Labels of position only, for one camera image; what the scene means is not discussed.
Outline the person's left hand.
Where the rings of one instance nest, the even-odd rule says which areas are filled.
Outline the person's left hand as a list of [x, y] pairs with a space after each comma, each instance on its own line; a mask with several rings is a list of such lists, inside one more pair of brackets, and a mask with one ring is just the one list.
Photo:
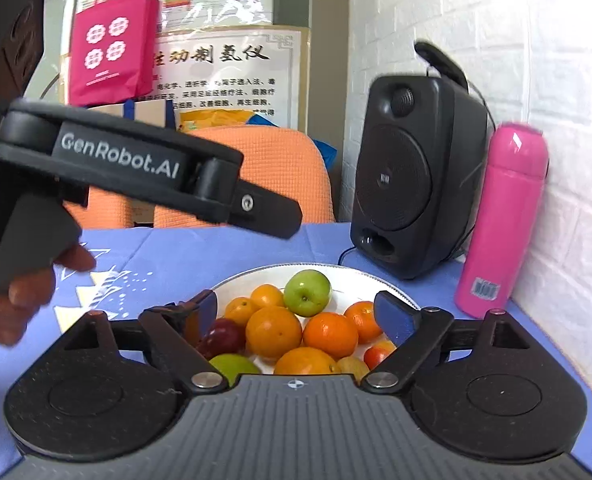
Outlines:
[[75, 245], [51, 266], [15, 278], [8, 292], [0, 292], [0, 344], [3, 346], [18, 344], [32, 318], [52, 300], [56, 287], [54, 266], [88, 272], [95, 269], [96, 260], [84, 247]]

